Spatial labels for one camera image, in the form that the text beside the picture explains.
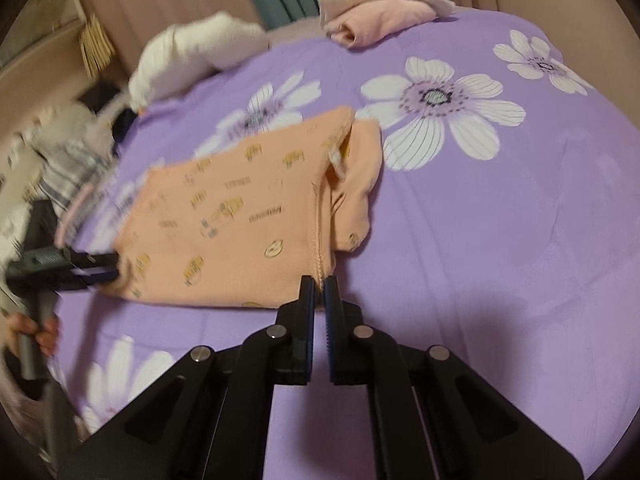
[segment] yellow tassel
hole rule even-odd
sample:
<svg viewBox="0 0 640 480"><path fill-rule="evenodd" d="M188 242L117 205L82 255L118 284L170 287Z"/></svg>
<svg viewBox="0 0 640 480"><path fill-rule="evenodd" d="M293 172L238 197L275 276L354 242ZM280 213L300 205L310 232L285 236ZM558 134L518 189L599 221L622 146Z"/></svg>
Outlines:
<svg viewBox="0 0 640 480"><path fill-rule="evenodd" d="M84 67L91 79L108 67L116 51L95 15L89 18L80 33L80 51Z"/></svg>

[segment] striped cloth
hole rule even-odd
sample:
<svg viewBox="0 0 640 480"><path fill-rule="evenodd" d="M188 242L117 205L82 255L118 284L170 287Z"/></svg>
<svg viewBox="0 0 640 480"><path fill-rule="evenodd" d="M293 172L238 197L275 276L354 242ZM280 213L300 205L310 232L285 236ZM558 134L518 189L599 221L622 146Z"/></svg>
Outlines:
<svg viewBox="0 0 640 480"><path fill-rule="evenodd" d="M61 218L80 188L99 182L112 163L92 152L82 140L68 140L57 146L46 161L39 188Z"/></svg>

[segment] purple floral fabric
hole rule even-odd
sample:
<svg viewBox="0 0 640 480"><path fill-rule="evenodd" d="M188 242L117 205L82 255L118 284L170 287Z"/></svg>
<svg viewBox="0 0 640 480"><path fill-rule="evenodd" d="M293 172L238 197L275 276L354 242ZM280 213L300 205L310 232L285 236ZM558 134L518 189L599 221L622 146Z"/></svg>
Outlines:
<svg viewBox="0 0 640 480"><path fill-rule="evenodd" d="M592 473L640 406L640 132L524 20L279 46L152 106L79 247L110 247L152 165L339 105L380 120L385 157L343 295L403 344L449 346ZM193 346L274 314L65 294L56 373L96 430ZM315 345L311 385L274 394L265 478L373 478L366 392L328 383L321 314Z"/></svg>

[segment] person's arm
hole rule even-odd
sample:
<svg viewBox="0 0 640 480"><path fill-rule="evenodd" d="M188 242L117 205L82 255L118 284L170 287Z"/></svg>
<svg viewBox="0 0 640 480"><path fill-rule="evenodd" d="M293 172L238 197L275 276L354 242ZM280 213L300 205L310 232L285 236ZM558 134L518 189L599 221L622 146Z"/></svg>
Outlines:
<svg viewBox="0 0 640 480"><path fill-rule="evenodd" d="M6 320L5 347L0 355L0 404L18 433L34 446L44 438L44 381L25 381L20 374L18 335L33 335L36 324L23 314L11 314ZM45 322L45 330L36 334L40 349L46 356L55 353L58 340L58 319Z"/></svg>

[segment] human hand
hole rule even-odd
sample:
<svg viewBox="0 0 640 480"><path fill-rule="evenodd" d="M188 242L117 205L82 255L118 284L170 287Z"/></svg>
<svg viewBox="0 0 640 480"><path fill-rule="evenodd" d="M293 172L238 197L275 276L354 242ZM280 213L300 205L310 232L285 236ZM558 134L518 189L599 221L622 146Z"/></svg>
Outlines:
<svg viewBox="0 0 640 480"><path fill-rule="evenodd" d="M20 334L35 335L40 351L51 357L58 349L58 335L60 334L60 320L53 314L44 322L43 330L38 332L38 325L33 320L14 312L6 319L6 345L16 357L20 357L18 350L18 336Z"/></svg>

